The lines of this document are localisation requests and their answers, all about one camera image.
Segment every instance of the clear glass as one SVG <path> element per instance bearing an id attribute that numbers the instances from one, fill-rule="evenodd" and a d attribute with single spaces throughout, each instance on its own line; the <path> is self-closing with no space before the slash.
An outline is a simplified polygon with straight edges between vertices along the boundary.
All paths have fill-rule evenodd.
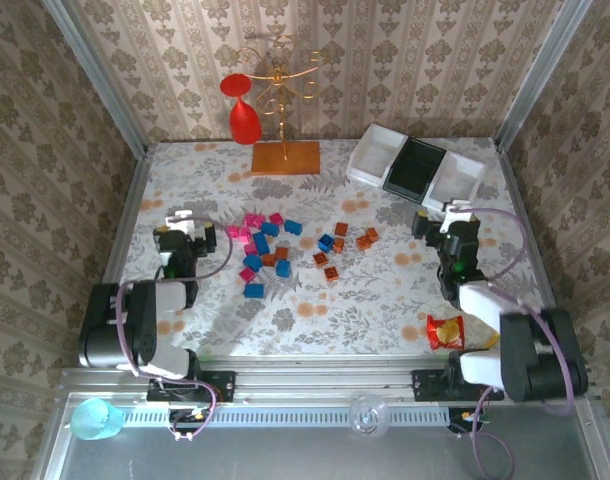
<path id="1" fill-rule="evenodd" d="M 372 438 L 380 437 L 389 429 L 389 409 L 381 397 L 363 395 L 352 403 L 349 421 L 356 433 Z"/>

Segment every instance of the patterned wallpaper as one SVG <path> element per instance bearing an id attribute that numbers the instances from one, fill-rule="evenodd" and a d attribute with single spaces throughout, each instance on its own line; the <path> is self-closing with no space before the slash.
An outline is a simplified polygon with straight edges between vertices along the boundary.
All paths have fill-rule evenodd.
<path id="1" fill-rule="evenodd" d="M 230 138 L 219 90 L 243 46 L 275 34 L 321 49 L 320 95 L 292 98 L 288 134 L 493 136 L 562 0 L 68 0 L 150 142 Z M 268 137 L 275 117 L 263 117 Z"/>
<path id="2" fill-rule="evenodd" d="M 29 478 L 134 163 L 41 3 L 0 0 L 0 478 Z"/>
<path id="3" fill-rule="evenodd" d="M 610 417 L 610 2 L 593 1 L 510 156 Z"/>

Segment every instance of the wooden board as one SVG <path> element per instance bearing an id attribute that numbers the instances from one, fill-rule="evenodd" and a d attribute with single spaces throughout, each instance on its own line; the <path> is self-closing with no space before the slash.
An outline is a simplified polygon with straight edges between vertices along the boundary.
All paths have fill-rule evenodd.
<path id="1" fill-rule="evenodd" d="M 254 144 L 252 175 L 312 175 L 321 173 L 318 142 L 286 142 L 287 161 L 281 142 Z"/>

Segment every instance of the light blue cup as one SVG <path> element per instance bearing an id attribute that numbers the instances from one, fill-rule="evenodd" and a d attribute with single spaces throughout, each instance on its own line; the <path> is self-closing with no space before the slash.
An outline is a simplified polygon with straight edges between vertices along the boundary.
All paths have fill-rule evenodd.
<path id="1" fill-rule="evenodd" d="M 100 440 L 113 437 L 124 424 L 125 415 L 118 408 L 100 398 L 90 398 L 74 409 L 69 428 L 81 440 Z"/>

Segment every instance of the white plastic container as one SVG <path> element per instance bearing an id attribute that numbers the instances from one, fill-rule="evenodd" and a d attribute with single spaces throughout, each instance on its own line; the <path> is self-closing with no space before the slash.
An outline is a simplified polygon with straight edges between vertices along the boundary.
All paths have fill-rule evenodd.
<path id="1" fill-rule="evenodd" d="M 371 124 L 349 156 L 346 174 L 381 187 L 407 135 Z"/>
<path id="2" fill-rule="evenodd" d="M 422 205 L 440 212 L 450 200 L 474 200 L 485 165 L 448 151 L 427 189 Z"/>

